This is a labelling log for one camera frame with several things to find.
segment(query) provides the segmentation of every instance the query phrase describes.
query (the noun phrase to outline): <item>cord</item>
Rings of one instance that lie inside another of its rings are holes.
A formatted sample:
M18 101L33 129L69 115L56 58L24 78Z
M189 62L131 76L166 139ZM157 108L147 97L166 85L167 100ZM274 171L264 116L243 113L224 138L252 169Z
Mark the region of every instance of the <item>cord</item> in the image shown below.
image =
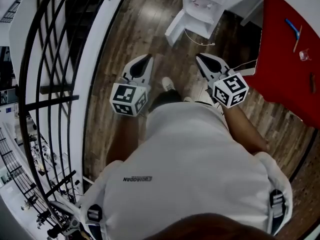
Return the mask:
M184 29L184 33L186 34L186 36L187 36L192 42L194 42L195 44L197 44L197 45L199 45L199 46L215 46L215 45L216 45L214 42L213 42L213 43L210 43L210 44L203 44L203 42L202 42L202 43L198 43L198 42L192 40L190 36L188 36L188 34L187 34L187 32L186 32L186 29Z
M234 68L230 68L231 70L234 70L234 69L236 69L236 68L239 68L239 67L241 67L242 65L245 65L245 64L248 64L248 63L251 63L251 62L256 62L258 59L254 59L254 60L251 60L251 61L249 61L249 62L246 62L246 63L242 63L242 64L240 64L239 66L236 66L236 67L234 67Z

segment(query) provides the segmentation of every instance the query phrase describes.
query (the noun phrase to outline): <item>shoe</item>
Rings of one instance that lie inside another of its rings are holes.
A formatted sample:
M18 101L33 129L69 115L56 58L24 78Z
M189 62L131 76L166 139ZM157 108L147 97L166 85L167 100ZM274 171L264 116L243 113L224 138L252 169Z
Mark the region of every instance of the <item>shoe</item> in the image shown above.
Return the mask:
M175 90L174 82L169 77L162 78L162 87L166 92Z
M183 102L194 102L189 96L184 97Z

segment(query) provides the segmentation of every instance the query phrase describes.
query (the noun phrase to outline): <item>white furniture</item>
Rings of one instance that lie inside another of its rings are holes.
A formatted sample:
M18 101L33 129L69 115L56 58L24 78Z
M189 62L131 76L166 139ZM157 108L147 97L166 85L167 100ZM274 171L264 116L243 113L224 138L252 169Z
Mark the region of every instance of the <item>white furniture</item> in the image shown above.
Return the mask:
M184 29L206 39L213 33L229 0L183 0L183 9L177 14L165 32L171 46Z

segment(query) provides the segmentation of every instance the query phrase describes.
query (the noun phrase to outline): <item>person's right arm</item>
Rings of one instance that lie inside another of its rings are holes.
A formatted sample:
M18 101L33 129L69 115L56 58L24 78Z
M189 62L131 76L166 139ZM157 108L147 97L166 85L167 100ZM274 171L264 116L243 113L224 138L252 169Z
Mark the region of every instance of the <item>person's right arm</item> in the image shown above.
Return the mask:
M232 138L241 144L250 154L268 152L267 141L249 121L239 106L226 108L223 105L224 118Z

